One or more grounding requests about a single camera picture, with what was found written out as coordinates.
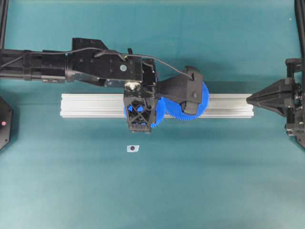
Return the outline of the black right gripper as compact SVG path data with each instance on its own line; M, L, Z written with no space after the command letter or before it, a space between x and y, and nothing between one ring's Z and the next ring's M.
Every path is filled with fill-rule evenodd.
M258 108L277 113L286 117L285 129L289 136L305 136L305 60L299 58L286 59L287 78L290 79L292 88L289 93L292 96L292 105L283 109L269 105L259 104L265 99L280 98L287 91L285 79L276 81L266 88L247 97L248 104Z

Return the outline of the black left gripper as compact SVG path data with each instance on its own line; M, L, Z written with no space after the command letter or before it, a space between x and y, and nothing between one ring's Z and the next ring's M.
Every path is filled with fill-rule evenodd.
M124 85L123 102L130 132L150 133L156 121L156 83L158 81L154 61L142 61L142 81Z

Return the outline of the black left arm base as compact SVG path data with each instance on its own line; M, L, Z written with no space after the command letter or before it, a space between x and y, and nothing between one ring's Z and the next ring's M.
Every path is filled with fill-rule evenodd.
M0 149L2 150L9 142L13 119L13 109L1 97L0 98Z

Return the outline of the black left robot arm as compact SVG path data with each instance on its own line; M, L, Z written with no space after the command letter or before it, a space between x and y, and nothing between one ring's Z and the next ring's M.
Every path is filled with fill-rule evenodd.
M154 60L108 49L100 40L74 38L70 51L1 49L0 75L7 79L65 83L79 81L123 88L131 132L149 133L157 121Z

